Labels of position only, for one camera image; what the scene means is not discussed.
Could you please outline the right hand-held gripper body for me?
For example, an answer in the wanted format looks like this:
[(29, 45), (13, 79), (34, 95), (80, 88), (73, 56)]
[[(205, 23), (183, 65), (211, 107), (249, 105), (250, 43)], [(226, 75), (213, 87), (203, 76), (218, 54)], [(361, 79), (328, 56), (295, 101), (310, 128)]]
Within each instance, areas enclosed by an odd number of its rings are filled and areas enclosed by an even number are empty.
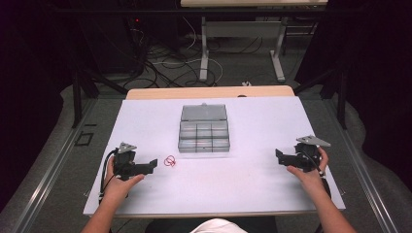
[(300, 137), (296, 140), (298, 144), (294, 148), (298, 158), (297, 167), (301, 168), (304, 172), (319, 169), (321, 156), (318, 152), (318, 147), (330, 147), (330, 143), (314, 135)]

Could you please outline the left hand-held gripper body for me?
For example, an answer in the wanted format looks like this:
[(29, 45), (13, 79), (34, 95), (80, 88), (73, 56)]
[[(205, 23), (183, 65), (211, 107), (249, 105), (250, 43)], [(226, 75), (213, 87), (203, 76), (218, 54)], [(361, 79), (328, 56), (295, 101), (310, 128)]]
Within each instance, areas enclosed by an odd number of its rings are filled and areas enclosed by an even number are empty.
[(136, 146), (121, 143), (114, 160), (114, 174), (118, 179), (127, 181), (137, 175), (137, 165), (134, 163)]

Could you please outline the person's right hand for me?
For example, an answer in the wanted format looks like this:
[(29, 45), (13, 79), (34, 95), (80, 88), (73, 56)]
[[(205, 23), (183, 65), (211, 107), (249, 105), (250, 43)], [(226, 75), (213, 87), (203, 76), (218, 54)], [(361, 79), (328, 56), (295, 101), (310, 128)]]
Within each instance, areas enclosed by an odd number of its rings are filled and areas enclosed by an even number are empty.
[(321, 156), (319, 169), (304, 173), (293, 166), (287, 167), (287, 171), (295, 175), (300, 180), (302, 187), (308, 194), (323, 193), (326, 191), (321, 175), (326, 171), (328, 156), (321, 147), (318, 147), (318, 152)]

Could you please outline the person's left hand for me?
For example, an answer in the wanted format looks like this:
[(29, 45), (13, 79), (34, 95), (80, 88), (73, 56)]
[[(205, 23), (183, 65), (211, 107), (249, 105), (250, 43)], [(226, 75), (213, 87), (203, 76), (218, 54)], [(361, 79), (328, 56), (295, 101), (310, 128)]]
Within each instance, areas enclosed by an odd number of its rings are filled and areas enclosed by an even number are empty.
[(102, 203), (119, 205), (125, 199), (129, 190), (144, 178), (144, 175), (137, 175), (127, 181), (119, 179), (114, 173), (114, 158), (111, 157), (107, 165), (107, 173), (103, 185), (104, 195)]

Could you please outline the white table mat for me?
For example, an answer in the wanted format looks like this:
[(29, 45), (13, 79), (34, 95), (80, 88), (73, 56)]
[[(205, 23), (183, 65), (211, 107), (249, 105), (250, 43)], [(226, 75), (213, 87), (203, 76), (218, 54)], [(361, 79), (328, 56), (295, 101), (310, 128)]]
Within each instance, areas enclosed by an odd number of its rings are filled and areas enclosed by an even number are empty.
[[(258, 216), (311, 213), (299, 180), (280, 165), (275, 149), (292, 154), (297, 138), (313, 129), (296, 97), (223, 98), (230, 149), (181, 153), (178, 137), (186, 99), (125, 100), (107, 150), (136, 146), (136, 162), (157, 159), (154, 172), (136, 184), (118, 217)], [(173, 155), (174, 167), (164, 159)]]

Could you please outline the clear plastic compartment box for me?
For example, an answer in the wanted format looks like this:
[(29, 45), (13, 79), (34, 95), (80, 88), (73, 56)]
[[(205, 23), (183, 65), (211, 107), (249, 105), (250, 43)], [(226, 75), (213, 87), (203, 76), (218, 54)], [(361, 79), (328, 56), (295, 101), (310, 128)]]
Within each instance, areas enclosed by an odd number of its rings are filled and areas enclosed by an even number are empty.
[(182, 108), (179, 152), (228, 152), (229, 149), (229, 128), (224, 104), (203, 103)]

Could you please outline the black metal stand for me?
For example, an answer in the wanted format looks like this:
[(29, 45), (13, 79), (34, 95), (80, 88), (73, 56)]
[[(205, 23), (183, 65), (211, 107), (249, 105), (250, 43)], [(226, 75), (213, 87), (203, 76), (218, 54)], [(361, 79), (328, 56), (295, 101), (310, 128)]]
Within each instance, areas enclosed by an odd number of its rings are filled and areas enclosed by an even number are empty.
[(92, 70), (82, 62), (72, 60), (69, 62), (69, 71), (71, 72), (72, 90), (73, 90), (73, 105), (74, 105), (74, 121), (73, 128), (76, 128), (83, 119), (82, 93), (88, 98), (95, 99), (99, 96), (100, 91), (95, 83), (103, 83), (114, 91), (125, 95), (128, 90), (120, 85), (105, 78), (100, 73)]
[(347, 97), (347, 81), (348, 81), (348, 69), (342, 67), (336, 67), (327, 69), (325, 72), (321, 73), (319, 76), (310, 79), (304, 84), (300, 84), (298, 87), (293, 89), (294, 94), (299, 94), (303, 90), (314, 86), (315, 84), (325, 82), (326, 84), (321, 89), (322, 99), (331, 99), (334, 94), (338, 95), (337, 107), (336, 107), (336, 118), (340, 126), (346, 130), (346, 97)]

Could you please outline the person's white clothing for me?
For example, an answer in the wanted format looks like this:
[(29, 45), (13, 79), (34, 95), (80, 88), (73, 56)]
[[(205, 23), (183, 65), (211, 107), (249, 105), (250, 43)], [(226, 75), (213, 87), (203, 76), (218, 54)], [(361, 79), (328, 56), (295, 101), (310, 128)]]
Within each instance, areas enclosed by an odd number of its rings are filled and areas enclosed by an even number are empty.
[(213, 218), (207, 220), (189, 233), (236, 233), (239, 227), (231, 221), (222, 218)]

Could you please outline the wooden table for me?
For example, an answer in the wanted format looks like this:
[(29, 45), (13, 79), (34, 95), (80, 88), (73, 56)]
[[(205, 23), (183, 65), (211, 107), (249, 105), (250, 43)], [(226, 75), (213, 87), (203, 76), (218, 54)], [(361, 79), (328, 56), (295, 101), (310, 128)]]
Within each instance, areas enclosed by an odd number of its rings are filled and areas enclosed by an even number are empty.
[(135, 88), (128, 91), (125, 99), (197, 99), (234, 98), (239, 96), (294, 96), (294, 92), (292, 88), (287, 85)]

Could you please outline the white desk with metal legs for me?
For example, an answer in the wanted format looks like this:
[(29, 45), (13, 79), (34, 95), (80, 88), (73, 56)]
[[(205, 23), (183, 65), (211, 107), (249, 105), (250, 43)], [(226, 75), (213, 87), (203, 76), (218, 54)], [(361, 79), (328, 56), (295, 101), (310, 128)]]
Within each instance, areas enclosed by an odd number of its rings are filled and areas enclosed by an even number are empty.
[[(311, 7), (324, 7), (328, 0), (181, 0), (181, 6), (194, 10), (309, 10)], [(202, 57), (199, 79), (205, 81), (208, 77), (209, 38), (274, 38), (275, 49), (270, 52), (276, 79), (279, 83), (286, 81), (279, 59), (283, 41), (286, 37), (288, 17), (278, 17), (277, 20), (235, 20), (225, 19), (215, 21), (201, 18)]]

